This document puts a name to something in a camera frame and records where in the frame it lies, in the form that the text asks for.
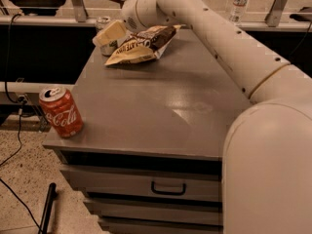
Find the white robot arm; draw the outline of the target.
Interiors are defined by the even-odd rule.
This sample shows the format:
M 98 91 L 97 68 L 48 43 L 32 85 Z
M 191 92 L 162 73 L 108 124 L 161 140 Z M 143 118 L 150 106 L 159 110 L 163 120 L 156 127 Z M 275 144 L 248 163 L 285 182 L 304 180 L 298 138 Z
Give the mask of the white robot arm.
M 96 42 L 158 24 L 191 28 L 252 103 L 223 147 L 223 233 L 312 234 L 312 79 L 203 0 L 128 0 Z

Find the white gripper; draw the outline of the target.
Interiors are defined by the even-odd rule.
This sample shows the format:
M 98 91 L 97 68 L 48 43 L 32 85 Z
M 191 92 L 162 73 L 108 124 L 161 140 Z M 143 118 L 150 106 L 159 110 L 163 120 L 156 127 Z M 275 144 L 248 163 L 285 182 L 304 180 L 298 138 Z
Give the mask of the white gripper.
M 94 38 L 106 44 L 123 38 L 127 28 L 131 32 L 140 32 L 151 26 L 167 25 L 170 22 L 170 18 L 159 9 L 156 0 L 127 0 L 121 9 L 121 17 L 122 21 L 111 21 Z

